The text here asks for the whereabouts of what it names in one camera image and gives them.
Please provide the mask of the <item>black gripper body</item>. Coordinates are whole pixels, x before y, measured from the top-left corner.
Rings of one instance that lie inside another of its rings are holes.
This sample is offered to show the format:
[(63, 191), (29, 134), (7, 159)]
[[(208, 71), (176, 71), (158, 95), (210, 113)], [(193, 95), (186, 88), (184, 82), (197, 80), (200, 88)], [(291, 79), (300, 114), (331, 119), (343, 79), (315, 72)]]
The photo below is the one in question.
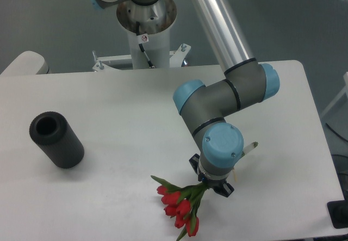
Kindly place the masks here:
[(211, 179), (201, 171), (198, 171), (198, 181), (204, 183), (209, 188), (221, 187), (225, 182), (224, 179), (220, 179), (220, 180)]

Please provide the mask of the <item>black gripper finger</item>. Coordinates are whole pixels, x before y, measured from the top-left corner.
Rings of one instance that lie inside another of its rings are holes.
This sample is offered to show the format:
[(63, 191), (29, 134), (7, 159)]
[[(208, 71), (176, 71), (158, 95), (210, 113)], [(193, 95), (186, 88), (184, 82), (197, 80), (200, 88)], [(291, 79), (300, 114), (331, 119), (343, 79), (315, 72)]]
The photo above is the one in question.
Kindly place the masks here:
[(233, 192), (234, 188), (227, 181), (219, 182), (212, 186), (214, 192), (223, 197), (229, 197)]
[(200, 171), (199, 171), (199, 160), (200, 160), (200, 155), (199, 154), (194, 154), (190, 159), (189, 159), (189, 163), (192, 166), (194, 172), (196, 175), (199, 175)]

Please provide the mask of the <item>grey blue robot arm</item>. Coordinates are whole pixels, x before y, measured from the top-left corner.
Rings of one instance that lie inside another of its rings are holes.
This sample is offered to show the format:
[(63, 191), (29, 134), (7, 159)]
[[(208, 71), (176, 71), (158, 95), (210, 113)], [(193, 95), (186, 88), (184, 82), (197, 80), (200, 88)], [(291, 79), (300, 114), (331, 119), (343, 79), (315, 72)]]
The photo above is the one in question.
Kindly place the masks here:
[[(188, 81), (173, 101), (200, 152), (190, 159), (198, 180), (228, 197), (227, 177), (243, 155), (241, 132), (226, 122), (235, 112), (274, 96), (280, 86), (276, 70), (252, 55), (227, 0), (191, 0), (224, 79), (206, 86)], [(169, 29), (177, 17), (173, 0), (91, 0), (94, 7), (116, 6), (119, 24), (127, 32), (133, 69), (181, 66), (169, 49)]]

